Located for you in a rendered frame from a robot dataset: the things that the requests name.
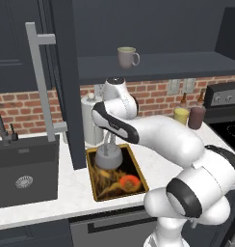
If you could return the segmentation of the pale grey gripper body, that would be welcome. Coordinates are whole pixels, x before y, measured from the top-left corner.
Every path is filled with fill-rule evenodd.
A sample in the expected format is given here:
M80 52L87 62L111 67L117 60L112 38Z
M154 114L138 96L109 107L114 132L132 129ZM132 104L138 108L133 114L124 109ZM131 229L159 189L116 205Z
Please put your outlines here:
M116 142L116 135L108 131L104 138L104 144L114 144Z

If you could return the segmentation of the dark open wall cabinet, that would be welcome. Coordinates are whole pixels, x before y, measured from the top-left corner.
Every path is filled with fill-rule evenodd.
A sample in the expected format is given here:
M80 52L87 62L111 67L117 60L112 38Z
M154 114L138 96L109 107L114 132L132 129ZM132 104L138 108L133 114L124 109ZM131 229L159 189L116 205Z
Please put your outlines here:
M228 7L235 0L74 0L79 83L235 75L235 60L215 51ZM137 66L119 65L123 46Z

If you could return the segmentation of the beige mug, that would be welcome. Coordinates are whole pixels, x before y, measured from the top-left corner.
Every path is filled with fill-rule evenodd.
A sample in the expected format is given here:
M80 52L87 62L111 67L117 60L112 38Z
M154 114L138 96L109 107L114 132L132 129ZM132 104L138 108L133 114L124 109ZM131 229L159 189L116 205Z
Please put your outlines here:
M123 69L130 69L140 63L140 55L135 47L123 46L117 49L117 59Z

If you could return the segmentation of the brown bottle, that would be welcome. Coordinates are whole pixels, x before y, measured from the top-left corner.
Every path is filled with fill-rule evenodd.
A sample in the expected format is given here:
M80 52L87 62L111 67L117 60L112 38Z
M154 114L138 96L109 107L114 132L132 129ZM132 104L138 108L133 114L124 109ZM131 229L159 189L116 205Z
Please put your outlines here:
M203 105L203 95L204 91L201 91L196 105L194 105L190 111L188 127L194 130L200 129L204 120L206 109Z

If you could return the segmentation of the black stove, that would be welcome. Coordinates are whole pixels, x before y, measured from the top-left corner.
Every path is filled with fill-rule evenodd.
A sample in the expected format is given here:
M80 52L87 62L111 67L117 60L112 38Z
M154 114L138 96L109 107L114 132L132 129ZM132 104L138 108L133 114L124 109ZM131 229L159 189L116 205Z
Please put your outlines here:
M235 82L210 85L206 89L204 122L235 151ZM235 190L229 191L231 214L224 223L220 247L235 247Z

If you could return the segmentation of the black sink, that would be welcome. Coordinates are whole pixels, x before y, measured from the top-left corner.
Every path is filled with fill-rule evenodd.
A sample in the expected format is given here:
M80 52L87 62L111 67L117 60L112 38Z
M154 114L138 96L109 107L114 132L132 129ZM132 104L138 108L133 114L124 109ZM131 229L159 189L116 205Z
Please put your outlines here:
M0 141L0 208L58 199L60 136Z

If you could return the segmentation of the yellow bottle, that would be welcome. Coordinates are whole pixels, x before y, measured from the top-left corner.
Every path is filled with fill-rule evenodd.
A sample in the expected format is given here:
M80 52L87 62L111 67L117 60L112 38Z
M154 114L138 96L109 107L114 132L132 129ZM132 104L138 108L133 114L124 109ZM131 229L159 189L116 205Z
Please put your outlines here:
M179 105L173 110L173 118L182 124L186 124L189 114L190 110L187 107L187 94L184 93Z

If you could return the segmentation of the black tap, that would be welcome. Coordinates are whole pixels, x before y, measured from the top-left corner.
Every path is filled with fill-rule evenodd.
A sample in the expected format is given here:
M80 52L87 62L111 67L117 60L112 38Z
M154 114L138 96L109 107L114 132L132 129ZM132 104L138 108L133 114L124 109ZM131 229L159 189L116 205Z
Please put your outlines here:
M18 134L14 131L12 124L11 124L11 129L12 129L12 133L9 134L8 131L6 130L5 126L4 126L3 119L2 119L1 114L0 114L0 135L1 135L4 146L8 146L13 141L18 140Z

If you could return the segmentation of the gold-rimmed picture tray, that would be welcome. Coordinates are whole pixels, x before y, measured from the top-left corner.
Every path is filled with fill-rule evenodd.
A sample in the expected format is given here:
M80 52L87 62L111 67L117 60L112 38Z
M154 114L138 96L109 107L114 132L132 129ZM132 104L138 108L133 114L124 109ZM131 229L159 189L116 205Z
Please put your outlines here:
M102 170L95 164L96 148L86 150L91 189L96 202L145 193L149 190L146 180L128 144L120 146L123 161L114 170Z

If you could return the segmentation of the white paper towel roll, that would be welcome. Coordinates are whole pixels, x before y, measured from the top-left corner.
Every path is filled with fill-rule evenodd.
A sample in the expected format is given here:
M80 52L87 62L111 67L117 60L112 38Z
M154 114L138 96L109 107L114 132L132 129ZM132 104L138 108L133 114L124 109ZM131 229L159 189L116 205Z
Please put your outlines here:
M102 98L94 93L89 93L81 99L82 118L85 142L89 146L97 146L104 139L104 132L92 120L91 110Z

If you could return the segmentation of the dark base cabinet door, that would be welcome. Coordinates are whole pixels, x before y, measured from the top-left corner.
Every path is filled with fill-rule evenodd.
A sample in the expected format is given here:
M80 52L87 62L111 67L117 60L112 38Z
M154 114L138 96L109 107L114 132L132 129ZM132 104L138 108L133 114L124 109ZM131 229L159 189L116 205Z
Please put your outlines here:
M0 230L0 247L73 247L69 222L64 219Z

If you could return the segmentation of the grey dishwasher front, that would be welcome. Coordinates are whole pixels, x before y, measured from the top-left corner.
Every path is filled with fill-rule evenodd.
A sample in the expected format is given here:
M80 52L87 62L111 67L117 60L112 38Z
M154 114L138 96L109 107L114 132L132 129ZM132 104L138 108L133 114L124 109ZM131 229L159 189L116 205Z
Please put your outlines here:
M121 220L119 223L128 221L133 220ZM96 227L117 224L114 221L92 223ZM74 247L144 247L146 238L155 229L156 221L99 233L88 233L88 224L86 222L70 224Z

